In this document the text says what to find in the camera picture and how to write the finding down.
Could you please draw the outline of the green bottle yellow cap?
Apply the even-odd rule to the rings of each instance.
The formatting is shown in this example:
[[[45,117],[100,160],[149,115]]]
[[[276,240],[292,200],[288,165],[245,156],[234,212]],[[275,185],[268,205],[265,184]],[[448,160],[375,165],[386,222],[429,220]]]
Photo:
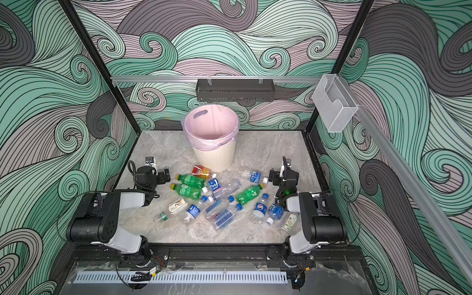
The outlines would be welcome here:
[[[248,202],[255,199],[264,188],[264,184],[254,184],[241,193],[237,194],[235,199],[241,205],[247,204]]]
[[[205,187],[205,182],[206,182],[205,179],[203,179],[201,177],[197,177],[197,176],[192,175],[192,174],[177,175],[175,177],[175,179],[180,181],[182,184],[185,184],[187,186],[197,188],[197,189],[204,188]]]
[[[190,187],[186,184],[172,184],[171,190],[175,191],[179,196],[192,200],[198,200],[202,196],[202,190]]]

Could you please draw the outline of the small bottle green cap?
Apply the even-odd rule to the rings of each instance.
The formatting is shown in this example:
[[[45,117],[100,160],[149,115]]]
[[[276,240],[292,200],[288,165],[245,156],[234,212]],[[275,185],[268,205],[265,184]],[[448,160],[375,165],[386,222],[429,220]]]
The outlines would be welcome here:
[[[180,198],[160,210],[154,217],[155,222],[166,222],[175,218],[180,213],[187,210],[189,202],[185,198]]]

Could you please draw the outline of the short blue label bottle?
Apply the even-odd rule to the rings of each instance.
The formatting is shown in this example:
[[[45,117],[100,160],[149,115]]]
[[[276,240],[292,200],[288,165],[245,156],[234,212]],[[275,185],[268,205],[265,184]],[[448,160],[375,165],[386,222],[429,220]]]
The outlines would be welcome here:
[[[275,222],[280,221],[284,214],[284,209],[277,204],[272,204],[267,212],[266,223],[268,225],[274,225]]]

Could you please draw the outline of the Pepsi bottle blue cap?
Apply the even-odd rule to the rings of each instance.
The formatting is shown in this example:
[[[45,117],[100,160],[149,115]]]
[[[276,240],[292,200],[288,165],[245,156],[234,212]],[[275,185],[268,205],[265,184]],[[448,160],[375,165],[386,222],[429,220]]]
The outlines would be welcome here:
[[[268,194],[263,194],[258,201],[256,202],[252,216],[251,216],[251,222],[260,224],[262,223],[266,212],[267,212],[267,205],[269,203],[269,195]]]

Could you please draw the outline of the clear green label bottle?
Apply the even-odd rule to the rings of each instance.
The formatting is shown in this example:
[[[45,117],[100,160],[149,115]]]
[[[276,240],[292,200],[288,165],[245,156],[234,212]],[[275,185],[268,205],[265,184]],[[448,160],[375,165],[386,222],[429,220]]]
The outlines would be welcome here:
[[[281,229],[287,233],[290,233],[298,220],[298,215],[295,213],[287,213],[284,222],[281,224]]]

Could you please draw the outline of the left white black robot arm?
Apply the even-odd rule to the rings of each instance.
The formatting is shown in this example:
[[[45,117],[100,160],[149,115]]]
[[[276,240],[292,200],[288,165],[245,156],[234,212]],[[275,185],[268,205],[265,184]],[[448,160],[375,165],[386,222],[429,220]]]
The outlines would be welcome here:
[[[120,212],[147,207],[159,198],[158,185],[169,183],[170,172],[157,171],[152,166],[135,168],[129,162],[135,189],[116,189],[111,192],[87,192],[82,197],[67,227],[66,239],[79,245],[104,245],[122,254],[152,255],[146,237],[132,234],[119,226]]]

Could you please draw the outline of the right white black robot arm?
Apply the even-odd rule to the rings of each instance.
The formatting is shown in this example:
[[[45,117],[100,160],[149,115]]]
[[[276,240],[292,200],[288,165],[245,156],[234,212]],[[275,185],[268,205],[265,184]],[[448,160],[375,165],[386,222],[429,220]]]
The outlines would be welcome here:
[[[299,173],[284,168],[269,172],[269,182],[278,187],[266,223],[279,225],[287,235],[287,253],[307,254],[347,239],[347,227],[329,192],[298,192]]]

